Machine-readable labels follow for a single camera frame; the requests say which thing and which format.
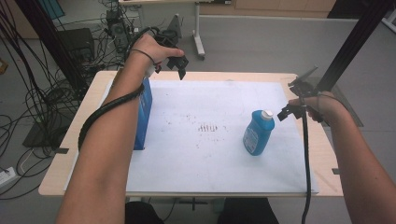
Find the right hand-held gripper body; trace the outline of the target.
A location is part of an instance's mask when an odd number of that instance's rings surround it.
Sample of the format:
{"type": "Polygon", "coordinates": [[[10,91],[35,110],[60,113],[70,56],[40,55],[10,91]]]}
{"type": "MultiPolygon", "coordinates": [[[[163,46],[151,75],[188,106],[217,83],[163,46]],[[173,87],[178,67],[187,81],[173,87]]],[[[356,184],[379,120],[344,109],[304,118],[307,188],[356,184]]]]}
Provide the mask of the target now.
{"type": "Polygon", "coordinates": [[[290,90],[299,97],[311,97],[316,94],[315,88],[306,80],[317,70],[314,66],[307,72],[298,75],[291,83],[288,84],[290,90]]]}

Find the blue cardboard box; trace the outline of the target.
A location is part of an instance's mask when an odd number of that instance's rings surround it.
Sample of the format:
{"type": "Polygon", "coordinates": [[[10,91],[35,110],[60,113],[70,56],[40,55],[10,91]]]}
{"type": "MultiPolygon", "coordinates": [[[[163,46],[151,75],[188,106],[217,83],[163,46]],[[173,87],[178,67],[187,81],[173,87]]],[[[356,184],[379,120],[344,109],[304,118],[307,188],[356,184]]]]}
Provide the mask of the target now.
{"type": "Polygon", "coordinates": [[[134,150],[143,150],[145,148],[146,133],[149,125],[149,116],[152,106],[152,93],[149,79],[145,78],[143,80],[143,84],[145,90],[140,97],[134,150]]]}

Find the grey metal bracket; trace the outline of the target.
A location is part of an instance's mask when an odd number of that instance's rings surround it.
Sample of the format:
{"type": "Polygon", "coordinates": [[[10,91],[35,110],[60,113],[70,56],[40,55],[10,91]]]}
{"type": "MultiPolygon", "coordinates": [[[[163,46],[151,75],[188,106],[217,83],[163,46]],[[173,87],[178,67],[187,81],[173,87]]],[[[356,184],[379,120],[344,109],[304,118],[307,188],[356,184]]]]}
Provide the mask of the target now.
{"type": "Polygon", "coordinates": [[[163,34],[170,38],[175,44],[182,37],[181,19],[178,14],[174,15],[168,27],[163,31],[163,34]]]}

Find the person's right leg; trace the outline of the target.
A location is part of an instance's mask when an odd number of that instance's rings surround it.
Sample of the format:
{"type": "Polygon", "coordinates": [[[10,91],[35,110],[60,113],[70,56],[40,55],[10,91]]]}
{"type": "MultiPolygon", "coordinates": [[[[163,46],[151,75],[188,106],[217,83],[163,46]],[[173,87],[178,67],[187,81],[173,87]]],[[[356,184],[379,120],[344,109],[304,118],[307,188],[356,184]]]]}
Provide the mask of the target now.
{"type": "Polygon", "coordinates": [[[226,198],[217,224],[279,224],[267,198],[226,198]]]}

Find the white desk leg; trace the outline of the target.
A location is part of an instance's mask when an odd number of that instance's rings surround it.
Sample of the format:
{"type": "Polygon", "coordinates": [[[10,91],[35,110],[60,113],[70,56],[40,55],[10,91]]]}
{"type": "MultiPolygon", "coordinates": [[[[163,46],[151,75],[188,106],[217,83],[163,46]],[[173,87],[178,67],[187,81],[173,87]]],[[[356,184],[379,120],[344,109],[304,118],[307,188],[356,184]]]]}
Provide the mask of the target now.
{"type": "Polygon", "coordinates": [[[199,2],[194,3],[194,30],[192,34],[193,34],[195,47],[197,49],[197,55],[201,60],[203,60],[205,58],[205,49],[200,34],[200,3],[199,2]]]}

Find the blue bottle with white cap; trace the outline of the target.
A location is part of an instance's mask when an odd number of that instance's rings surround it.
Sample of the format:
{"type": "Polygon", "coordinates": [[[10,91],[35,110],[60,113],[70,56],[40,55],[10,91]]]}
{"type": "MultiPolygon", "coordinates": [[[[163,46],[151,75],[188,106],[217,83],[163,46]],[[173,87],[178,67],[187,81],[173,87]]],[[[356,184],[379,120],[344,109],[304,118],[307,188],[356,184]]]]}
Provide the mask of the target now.
{"type": "Polygon", "coordinates": [[[250,155],[259,156],[263,153],[275,128],[273,115],[267,109],[252,112],[251,121],[243,136],[243,144],[250,155]]]}

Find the black metal stand post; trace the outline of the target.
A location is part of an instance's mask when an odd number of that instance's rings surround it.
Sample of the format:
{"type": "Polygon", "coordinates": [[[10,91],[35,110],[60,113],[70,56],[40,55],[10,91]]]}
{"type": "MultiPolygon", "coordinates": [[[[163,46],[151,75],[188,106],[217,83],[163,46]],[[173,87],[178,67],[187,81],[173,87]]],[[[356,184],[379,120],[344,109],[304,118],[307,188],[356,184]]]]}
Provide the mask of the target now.
{"type": "Polygon", "coordinates": [[[63,72],[75,94],[83,98],[89,86],[66,50],[50,16],[43,9],[39,0],[15,0],[15,2],[63,72]]]}
{"type": "Polygon", "coordinates": [[[316,91],[330,91],[335,86],[393,2],[394,0],[374,0],[368,6],[315,87],[316,91]]]}

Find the white power strip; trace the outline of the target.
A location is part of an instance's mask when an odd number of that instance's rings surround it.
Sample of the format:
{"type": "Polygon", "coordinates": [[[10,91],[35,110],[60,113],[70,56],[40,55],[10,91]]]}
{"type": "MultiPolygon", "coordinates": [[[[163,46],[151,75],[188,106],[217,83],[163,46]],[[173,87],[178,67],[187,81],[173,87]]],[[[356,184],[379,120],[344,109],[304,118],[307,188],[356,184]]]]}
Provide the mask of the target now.
{"type": "Polygon", "coordinates": [[[0,172],[0,188],[15,180],[17,175],[13,167],[9,167],[4,171],[0,172]]]}

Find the grey stand base plate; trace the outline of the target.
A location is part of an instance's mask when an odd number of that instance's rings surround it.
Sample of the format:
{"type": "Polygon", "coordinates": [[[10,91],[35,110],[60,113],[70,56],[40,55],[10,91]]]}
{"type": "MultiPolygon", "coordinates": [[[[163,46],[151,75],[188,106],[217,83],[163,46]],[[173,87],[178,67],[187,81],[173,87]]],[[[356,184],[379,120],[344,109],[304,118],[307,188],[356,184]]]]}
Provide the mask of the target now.
{"type": "Polygon", "coordinates": [[[70,124],[70,121],[35,122],[22,144],[25,147],[59,147],[70,124]]]}
{"type": "MultiPolygon", "coordinates": [[[[320,77],[310,77],[308,79],[308,82],[315,88],[320,82],[320,77]]],[[[336,99],[338,99],[346,107],[347,111],[354,119],[356,125],[358,127],[363,127],[363,123],[361,122],[361,119],[357,115],[356,111],[353,109],[352,105],[349,103],[348,99],[342,93],[341,89],[337,85],[334,85],[331,88],[331,93],[334,95],[336,99]]]]}

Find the person's left leg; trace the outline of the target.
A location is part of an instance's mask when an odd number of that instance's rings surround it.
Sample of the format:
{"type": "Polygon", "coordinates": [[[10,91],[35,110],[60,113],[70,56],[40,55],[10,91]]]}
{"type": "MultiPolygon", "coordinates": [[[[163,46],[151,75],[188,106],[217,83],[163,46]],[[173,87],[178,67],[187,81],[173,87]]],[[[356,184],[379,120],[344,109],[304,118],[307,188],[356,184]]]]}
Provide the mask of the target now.
{"type": "Polygon", "coordinates": [[[153,206],[143,202],[125,204],[125,224],[164,224],[153,206]]]}

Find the person's left hand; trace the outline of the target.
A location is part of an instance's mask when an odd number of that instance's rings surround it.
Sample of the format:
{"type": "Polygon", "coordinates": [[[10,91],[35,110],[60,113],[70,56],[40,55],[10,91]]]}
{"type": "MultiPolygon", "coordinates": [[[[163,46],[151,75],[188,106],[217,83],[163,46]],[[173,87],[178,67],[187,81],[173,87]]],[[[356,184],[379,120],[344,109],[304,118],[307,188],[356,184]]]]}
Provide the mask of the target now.
{"type": "Polygon", "coordinates": [[[159,63],[168,57],[182,57],[185,55],[181,49],[159,45],[151,35],[147,34],[142,35],[134,43],[134,48],[147,53],[154,63],[159,63]]]}

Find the black equipment box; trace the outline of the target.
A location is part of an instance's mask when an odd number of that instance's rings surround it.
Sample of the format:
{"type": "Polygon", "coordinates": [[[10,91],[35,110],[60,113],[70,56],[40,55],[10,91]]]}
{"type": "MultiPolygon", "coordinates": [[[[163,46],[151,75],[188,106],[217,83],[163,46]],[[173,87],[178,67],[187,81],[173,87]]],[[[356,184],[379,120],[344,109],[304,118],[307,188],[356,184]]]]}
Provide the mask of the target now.
{"type": "Polygon", "coordinates": [[[75,61],[79,63],[93,61],[94,42],[89,28],[59,31],[58,35],[75,61]]]}

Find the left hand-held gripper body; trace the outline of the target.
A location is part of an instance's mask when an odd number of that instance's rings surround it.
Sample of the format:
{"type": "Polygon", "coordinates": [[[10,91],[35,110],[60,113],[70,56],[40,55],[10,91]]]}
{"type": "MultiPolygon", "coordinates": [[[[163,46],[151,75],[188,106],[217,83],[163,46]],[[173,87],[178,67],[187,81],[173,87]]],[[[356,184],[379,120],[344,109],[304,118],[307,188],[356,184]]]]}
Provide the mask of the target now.
{"type": "MultiPolygon", "coordinates": [[[[163,31],[160,31],[159,33],[157,33],[154,36],[154,39],[156,40],[156,42],[159,45],[163,46],[163,47],[176,49],[177,48],[177,44],[175,44],[170,38],[166,37],[163,34],[163,31]]],[[[188,61],[188,59],[185,56],[181,56],[181,57],[172,56],[172,57],[176,59],[176,66],[175,67],[177,68],[177,70],[186,69],[189,61],[188,61]]]]}

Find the person's leg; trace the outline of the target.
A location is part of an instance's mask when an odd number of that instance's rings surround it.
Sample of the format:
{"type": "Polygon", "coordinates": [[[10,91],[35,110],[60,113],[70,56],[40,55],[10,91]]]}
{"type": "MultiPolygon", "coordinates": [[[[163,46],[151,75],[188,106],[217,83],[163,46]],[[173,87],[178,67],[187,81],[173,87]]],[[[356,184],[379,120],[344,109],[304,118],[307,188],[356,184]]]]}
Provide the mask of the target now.
{"type": "Polygon", "coordinates": [[[164,224],[153,206],[143,202],[125,204],[125,224],[164,224]]]}
{"type": "Polygon", "coordinates": [[[267,198],[226,198],[217,224],[279,224],[267,198]]]}

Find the white paper mat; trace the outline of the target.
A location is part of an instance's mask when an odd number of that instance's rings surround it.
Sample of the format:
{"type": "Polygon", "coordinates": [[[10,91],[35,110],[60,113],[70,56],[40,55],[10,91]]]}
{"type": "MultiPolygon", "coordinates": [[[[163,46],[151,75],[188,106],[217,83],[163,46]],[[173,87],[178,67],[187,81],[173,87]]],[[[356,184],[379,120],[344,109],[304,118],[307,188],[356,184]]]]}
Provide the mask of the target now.
{"type": "Polygon", "coordinates": [[[110,147],[130,162],[131,195],[303,195],[319,192],[305,170],[304,143],[292,118],[276,120],[269,141],[251,155],[243,137],[256,110],[287,102],[275,81],[153,80],[143,149],[110,147]]]}

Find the person's right hand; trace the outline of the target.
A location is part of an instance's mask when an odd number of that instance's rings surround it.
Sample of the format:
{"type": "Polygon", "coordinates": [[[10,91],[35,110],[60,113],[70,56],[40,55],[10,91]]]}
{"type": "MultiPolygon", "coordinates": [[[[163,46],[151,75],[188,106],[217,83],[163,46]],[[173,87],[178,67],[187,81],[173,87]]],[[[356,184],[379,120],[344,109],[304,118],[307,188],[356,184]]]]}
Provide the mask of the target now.
{"type": "Polygon", "coordinates": [[[317,96],[289,100],[290,105],[305,105],[308,116],[317,122],[326,121],[332,124],[347,113],[345,106],[329,91],[320,92],[317,96]]]}

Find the black computer tower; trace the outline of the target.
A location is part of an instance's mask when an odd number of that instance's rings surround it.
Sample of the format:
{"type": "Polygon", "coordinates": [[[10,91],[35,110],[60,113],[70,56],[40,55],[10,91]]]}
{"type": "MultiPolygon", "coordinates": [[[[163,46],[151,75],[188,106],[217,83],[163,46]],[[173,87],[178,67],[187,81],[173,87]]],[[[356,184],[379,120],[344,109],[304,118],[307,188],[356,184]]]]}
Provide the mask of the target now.
{"type": "Polygon", "coordinates": [[[118,9],[106,12],[106,24],[114,39],[116,52],[123,53],[130,44],[130,35],[118,9]]]}

